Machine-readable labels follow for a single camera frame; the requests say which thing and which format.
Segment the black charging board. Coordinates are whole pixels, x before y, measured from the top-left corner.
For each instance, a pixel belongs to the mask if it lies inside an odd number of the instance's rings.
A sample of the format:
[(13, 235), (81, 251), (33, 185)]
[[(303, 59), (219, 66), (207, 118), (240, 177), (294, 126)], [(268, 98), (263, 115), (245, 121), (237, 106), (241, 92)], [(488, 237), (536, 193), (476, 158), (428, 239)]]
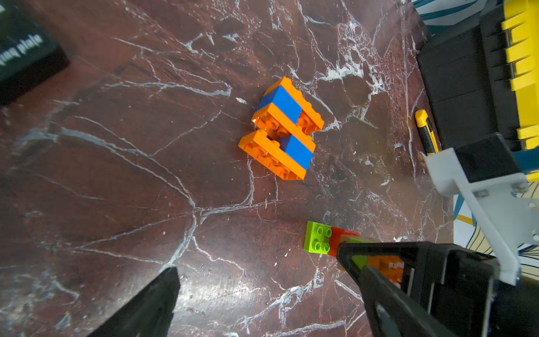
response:
[(1, 2), (1, 106), (64, 70), (63, 48), (15, 1)]

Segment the red 2x2 lego brick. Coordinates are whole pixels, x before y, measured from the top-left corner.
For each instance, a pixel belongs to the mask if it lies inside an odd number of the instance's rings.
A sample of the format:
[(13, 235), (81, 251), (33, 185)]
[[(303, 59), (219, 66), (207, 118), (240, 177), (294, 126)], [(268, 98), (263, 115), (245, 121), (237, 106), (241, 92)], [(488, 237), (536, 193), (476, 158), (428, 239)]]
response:
[(338, 245), (341, 242), (348, 242), (349, 238), (352, 237), (361, 237), (359, 233), (352, 232), (350, 230), (344, 230), (339, 227), (331, 227), (331, 237), (329, 240), (330, 250), (328, 252), (329, 256), (336, 257), (338, 252)]

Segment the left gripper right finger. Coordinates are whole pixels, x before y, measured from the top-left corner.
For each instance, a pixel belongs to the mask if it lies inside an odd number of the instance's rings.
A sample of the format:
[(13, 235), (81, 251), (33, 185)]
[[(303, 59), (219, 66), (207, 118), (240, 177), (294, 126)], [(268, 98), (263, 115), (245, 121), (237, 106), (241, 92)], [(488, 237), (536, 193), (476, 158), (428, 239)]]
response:
[(375, 268), (359, 274), (359, 288), (374, 336), (454, 336)]

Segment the blue 2x2 lego brick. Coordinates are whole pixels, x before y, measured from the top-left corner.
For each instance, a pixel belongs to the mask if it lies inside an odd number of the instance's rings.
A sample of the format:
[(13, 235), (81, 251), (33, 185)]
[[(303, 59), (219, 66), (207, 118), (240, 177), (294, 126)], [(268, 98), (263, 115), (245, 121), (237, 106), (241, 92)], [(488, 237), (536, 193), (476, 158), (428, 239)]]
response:
[(313, 152), (303, 145), (295, 136), (286, 136), (278, 139), (280, 149), (283, 150), (292, 160), (299, 164), (304, 170), (308, 170), (312, 161)]
[(302, 108), (285, 88), (278, 86), (265, 94), (255, 111), (258, 112), (271, 103), (279, 108), (294, 124), (298, 123)]

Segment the yellow utility knife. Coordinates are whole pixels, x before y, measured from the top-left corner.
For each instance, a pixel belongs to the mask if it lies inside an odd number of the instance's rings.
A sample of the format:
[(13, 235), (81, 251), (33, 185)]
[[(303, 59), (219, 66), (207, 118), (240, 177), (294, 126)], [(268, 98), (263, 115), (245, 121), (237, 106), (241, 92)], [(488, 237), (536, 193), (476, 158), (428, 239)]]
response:
[(431, 156), (433, 154), (437, 154), (439, 149), (428, 113), (425, 110), (416, 111), (415, 123), (418, 128), (418, 133), (420, 135), (426, 155)]

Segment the orange 2x4 lego brick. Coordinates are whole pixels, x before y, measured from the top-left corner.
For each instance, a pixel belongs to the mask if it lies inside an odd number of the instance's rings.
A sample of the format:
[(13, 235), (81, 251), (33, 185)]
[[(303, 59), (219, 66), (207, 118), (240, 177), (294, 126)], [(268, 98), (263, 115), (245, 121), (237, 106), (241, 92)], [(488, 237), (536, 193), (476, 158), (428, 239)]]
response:
[(324, 120), (321, 118), (320, 113), (316, 112), (311, 103), (307, 102), (303, 94), (294, 87), (291, 79), (283, 77), (278, 82), (274, 83), (271, 87), (265, 91), (268, 94), (278, 86), (282, 86), (292, 96), (292, 98), (300, 105), (302, 112), (300, 114), (298, 123), (296, 126), (300, 126), (305, 134), (311, 134), (321, 131), (324, 127)]
[(238, 146), (284, 181), (305, 179), (307, 171), (289, 157), (276, 140), (269, 139), (264, 130), (244, 136)]
[(296, 126), (275, 104), (270, 103), (255, 112), (251, 121), (264, 130), (272, 140), (287, 136), (296, 137), (310, 152), (314, 152), (316, 144), (305, 134), (300, 126)]

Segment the small green lego brick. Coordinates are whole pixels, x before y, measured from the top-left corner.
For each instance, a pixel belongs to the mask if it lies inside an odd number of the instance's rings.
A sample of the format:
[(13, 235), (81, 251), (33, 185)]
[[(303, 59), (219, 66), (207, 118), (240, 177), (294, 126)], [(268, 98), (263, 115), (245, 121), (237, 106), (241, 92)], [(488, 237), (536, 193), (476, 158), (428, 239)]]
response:
[(331, 226), (309, 220), (303, 249), (308, 253), (328, 255), (332, 234)]

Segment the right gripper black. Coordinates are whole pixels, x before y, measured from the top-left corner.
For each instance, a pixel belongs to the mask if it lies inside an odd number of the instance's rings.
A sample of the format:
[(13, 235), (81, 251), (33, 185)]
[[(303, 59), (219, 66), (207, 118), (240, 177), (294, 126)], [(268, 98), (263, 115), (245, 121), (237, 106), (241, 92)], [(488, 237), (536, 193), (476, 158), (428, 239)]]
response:
[(335, 257), (353, 282), (374, 268), (457, 336), (537, 336), (538, 281), (500, 281), (498, 259), (454, 244), (344, 241)]

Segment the yellow black toolbox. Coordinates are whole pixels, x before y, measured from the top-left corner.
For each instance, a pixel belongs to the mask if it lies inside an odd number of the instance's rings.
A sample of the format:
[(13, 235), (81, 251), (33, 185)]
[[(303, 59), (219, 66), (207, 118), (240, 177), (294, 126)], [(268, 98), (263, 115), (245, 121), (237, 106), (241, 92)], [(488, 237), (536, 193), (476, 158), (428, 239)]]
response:
[[(433, 25), (435, 18), (446, 26)], [(462, 1), (425, 14), (418, 54), (439, 139), (459, 148), (499, 133), (538, 180), (538, 3)]]

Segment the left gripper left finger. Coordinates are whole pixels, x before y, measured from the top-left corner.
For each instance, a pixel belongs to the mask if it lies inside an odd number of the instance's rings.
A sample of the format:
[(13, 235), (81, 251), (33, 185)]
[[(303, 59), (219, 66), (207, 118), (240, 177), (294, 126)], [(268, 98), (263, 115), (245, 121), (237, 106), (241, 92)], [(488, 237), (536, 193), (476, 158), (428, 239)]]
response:
[(101, 324), (91, 336), (167, 336), (181, 284), (167, 268)]

